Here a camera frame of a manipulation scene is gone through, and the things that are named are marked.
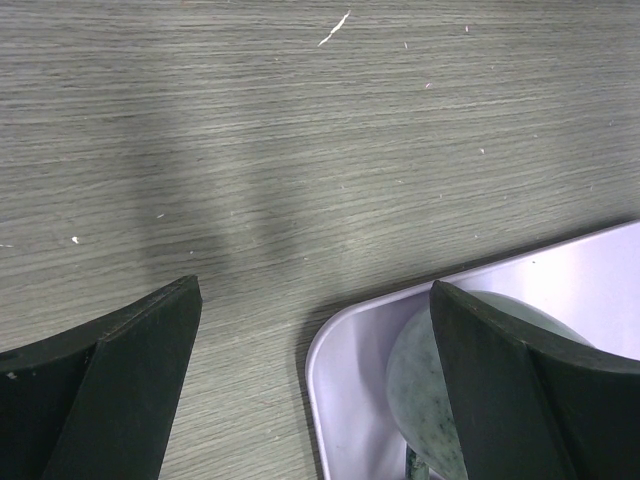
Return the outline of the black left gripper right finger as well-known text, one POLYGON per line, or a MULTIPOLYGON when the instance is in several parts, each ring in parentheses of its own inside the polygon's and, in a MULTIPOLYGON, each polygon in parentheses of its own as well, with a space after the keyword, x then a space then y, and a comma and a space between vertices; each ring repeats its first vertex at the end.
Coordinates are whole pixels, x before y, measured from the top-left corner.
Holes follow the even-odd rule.
POLYGON ((638 361, 443 281, 430 311, 469 478, 638 478, 638 361))

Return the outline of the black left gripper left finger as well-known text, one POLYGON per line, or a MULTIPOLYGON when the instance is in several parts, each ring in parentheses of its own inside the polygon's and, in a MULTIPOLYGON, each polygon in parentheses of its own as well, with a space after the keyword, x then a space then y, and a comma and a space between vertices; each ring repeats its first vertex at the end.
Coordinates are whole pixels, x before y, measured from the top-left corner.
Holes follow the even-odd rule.
POLYGON ((2 478, 158 478, 201 312, 184 276, 2 352, 2 478))

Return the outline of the grey ceramic mug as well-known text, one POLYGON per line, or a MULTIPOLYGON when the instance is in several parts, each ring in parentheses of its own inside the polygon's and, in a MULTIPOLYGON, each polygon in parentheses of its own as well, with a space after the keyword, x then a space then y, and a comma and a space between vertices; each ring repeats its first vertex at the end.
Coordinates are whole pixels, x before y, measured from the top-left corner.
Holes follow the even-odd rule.
POLYGON ((428 479, 434 470, 466 479, 429 308, 409 320, 392 348, 386 395, 408 444, 406 476, 428 479))

